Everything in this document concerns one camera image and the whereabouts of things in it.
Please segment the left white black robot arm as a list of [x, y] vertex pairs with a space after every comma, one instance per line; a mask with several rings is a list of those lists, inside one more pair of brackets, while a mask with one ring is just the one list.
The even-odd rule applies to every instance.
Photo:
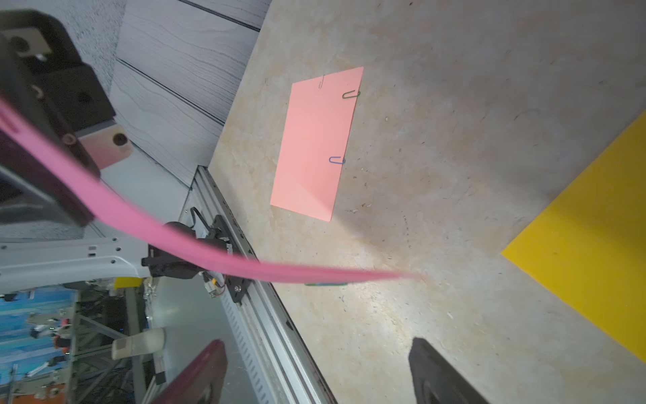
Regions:
[[[35, 10], [1, 14], [1, 106], [13, 109], [47, 140], [93, 175], [131, 155], [131, 141], [92, 67], [80, 57], [56, 18]], [[1, 222], [52, 221], [84, 228], [93, 214], [62, 181], [12, 138], [1, 123]], [[229, 279], [128, 236], [96, 240], [14, 242], [1, 239], [1, 294], [61, 284], [84, 287], [96, 279], [200, 275], [211, 294]]]

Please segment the magenta paper sheet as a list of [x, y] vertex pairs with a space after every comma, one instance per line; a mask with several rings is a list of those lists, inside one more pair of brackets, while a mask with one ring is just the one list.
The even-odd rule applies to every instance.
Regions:
[[422, 278], [420, 274], [411, 272], [272, 264], [226, 254], [165, 227], [123, 200], [75, 159], [45, 139], [5, 99], [1, 100], [1, 131], [62, 181], [101, 222], [203, 269], [241, 278], [289, 284], [342, 284]]

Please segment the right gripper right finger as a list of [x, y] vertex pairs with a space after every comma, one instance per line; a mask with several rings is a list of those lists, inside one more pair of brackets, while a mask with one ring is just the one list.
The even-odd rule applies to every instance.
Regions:
[[488, 403], [424, 338], [413, 338], [408, 360], [417, 403]]

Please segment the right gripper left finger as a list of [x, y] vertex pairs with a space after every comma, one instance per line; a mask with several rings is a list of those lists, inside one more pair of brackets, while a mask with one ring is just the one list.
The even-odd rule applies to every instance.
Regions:
[[225, 344], [214, 340], [161, 393], [153, 404], [220, 402], [228, 359]]

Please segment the yellow paper sheet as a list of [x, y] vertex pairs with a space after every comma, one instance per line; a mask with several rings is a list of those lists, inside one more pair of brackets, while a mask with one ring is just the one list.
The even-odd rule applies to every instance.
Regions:
[[645, 116], [641, 114], [502, 252], [645, 359]]

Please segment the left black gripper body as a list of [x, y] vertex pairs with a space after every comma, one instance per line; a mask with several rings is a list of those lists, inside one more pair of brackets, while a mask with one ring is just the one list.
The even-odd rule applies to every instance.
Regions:
[[[95, 176], [128, 158], [132, 144], [94, 69], [63, 24], [33, 9], [1, 13], [1, 97]], [[62, 181], [1, 135], [1, 222], [85, 227], [93, 214]]]

